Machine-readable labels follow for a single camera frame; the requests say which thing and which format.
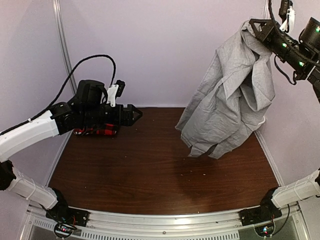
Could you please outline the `grey long sleeve shirt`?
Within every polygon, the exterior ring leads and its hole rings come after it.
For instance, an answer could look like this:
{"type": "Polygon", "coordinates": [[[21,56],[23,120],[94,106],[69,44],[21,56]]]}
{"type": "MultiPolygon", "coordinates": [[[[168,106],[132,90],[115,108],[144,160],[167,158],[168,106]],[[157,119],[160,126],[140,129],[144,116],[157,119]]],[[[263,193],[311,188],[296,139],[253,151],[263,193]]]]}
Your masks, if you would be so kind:
{"type": "Polygon", "coordinates": [[[215,50],[176,125],[190,157],[219,159],[261,126],[275,98],[271,54],[249,22],[215,50]]]}

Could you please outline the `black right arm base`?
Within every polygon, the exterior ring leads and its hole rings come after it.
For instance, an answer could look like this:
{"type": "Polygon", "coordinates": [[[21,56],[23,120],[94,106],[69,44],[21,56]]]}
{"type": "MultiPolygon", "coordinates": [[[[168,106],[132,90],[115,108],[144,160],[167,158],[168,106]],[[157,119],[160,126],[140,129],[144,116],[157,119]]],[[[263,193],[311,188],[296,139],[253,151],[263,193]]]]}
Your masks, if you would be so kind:
{"type": "Polygon", "coordinates": [[[239,212],[242,226],[254,226],[255,233],[262,238],[271,237],[276,230],[275,219],[282,216],[282,211],[269,206],[245,208],[239,212]]]}

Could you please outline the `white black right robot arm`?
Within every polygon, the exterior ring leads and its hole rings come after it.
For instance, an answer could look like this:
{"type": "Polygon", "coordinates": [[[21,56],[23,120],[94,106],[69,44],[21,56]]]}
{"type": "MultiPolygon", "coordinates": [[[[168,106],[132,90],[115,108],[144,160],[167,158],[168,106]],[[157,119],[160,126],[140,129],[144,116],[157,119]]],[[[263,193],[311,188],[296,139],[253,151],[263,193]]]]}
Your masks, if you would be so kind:
{"type": "Polygon", "coordinates": [[[315,181],[320,174],[319,101],[306,80],[289,84],[274,66],[272,79],[275,98],[257,136],[280,186],[274,191],[272,202],[257,208],[256,216],[261,221],[268,220],[276,207],[320,193],[315,181]]]}

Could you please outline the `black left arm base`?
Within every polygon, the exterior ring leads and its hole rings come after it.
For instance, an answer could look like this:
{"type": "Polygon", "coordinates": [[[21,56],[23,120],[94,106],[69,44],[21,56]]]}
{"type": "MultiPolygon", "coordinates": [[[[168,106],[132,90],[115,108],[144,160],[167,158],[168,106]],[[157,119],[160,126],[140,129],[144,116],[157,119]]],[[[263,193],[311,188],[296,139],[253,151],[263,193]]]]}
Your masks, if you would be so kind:
{"type": "Polygon", "coordinates": [[[90,213],[86,210],[69,208],[66,216],[60,216],[52,209],[45,209],[45,217],[55,221],[53,233],[58,239],[66,239],[74,236],[80,236],[82,230],[80,227],[86,227],[90,213]]]}

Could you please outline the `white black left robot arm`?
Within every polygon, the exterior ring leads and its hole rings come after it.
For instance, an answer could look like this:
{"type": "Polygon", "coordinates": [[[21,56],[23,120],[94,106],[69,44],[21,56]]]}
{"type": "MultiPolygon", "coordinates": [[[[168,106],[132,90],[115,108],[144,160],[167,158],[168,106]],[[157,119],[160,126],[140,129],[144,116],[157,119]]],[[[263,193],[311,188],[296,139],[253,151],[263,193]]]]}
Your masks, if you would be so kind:
{"type": "Polygon", "coordinates": [[[75,95],[68,102],[57,102],[59,97],[56,96],[35,116],[0,133],[1,191],[12,191],[38,203],[61,222],[72,218],[72,211],[63,194],[56,188],[46,187],[23,175],[14,167],[10,157],[42,140],[75,129],[86,133],[101,130],[107,124],[131,127],[143,116],[143,112],[132,104],[123,106],[116,103],[126,84],[122,80],[115,80],[117,67],[111,56],[91,55],[80,60],[76,66],[95,58],[106,58],[112,63],[113,72],[108,87],[97,80],[81,80],[75,95]]]}

